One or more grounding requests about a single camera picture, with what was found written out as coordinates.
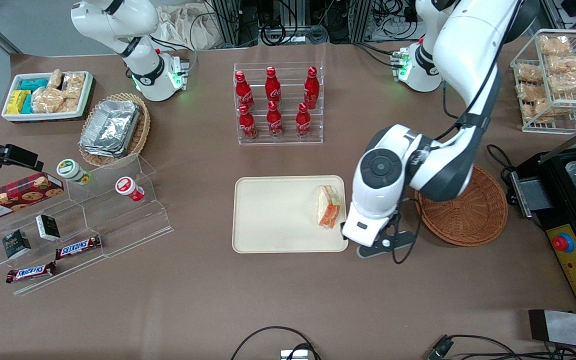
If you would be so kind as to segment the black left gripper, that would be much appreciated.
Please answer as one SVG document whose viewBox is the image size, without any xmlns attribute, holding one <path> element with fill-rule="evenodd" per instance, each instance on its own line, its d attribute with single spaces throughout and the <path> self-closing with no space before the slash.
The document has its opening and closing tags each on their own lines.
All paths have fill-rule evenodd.
<svg viewBox="0 0 576 360">
<path fill-rule="evenodd" d="M 401 214 L 398 210 L 395 210 L 391 215 L 390 219 L 380 230 L 380 239 L 396 239 L 399 234 L 399 225 L 401 220 Z"/>
</svg>

